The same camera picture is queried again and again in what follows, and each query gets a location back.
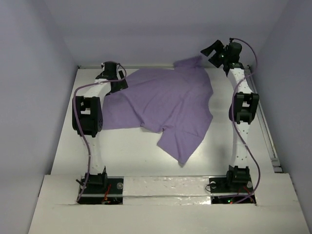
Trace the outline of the purple t shirt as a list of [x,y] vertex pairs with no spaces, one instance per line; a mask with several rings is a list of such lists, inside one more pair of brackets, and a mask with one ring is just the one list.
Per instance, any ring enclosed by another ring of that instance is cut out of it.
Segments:
[[213,88],[202,57],[176,61],[173,69],[137,70],[127,83],[104,99],[103,129],[143,127],[161,133],[158,147],[185,164],[213,120]]

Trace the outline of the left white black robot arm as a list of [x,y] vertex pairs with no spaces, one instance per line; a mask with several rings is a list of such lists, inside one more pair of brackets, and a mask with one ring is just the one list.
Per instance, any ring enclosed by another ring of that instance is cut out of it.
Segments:
[[87,172],[78,181],[79,197],[83,194],[107,191],[107,173],[101,156],[99,133],[103,128],[104,98],[128,88],[125,68],[117,62],[101,64],[102,71],[94,82],[75,89],[72,98],[72,127],[87,150]]

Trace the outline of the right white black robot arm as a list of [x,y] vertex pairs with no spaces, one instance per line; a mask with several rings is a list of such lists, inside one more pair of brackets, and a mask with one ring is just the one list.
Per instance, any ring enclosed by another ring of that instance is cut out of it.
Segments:
[[245,75],[244,66],[239,61],[242,51],[240,42],[230,38],[229,44],[224,45],[220,40],[216,40],[201,50],[201,54],[209,57],[212,65],[217,68],[223,67],[234,90],[229,108],[229,120],[232,122],[234,133],[232,157],[226,175],[210,179],[210,191],[213,193],[236,193],[251,181],[247,162],[247,138],[258,108],[259,94],[249,87],[248,76]]

